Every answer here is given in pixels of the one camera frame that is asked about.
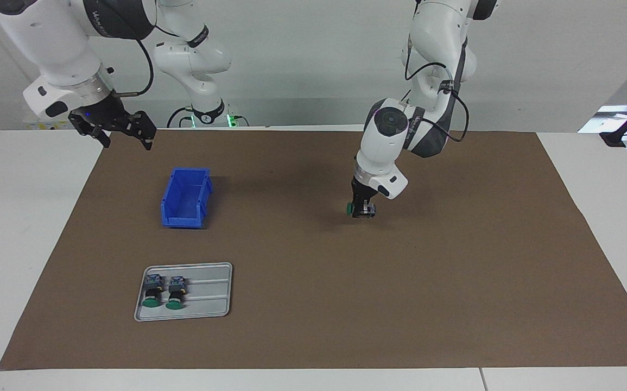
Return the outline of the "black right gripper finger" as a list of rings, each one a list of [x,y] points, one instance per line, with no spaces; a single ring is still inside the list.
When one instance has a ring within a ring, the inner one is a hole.
[[[129,136],[140,141],[147,151],[152,149],[156,126],[149,115],[144,111],[138,111],[129,116]]]
[[[110,148],[110,137],[107,136],[107,134],[98,127],[92,127],[92,128],[82,128],[82,129],[78,129],[77,132],[81,135],[81,136],[89,136],[91,138],[93,138],[94,140],[98,141],[100,144],[102,144],[103,148]]]

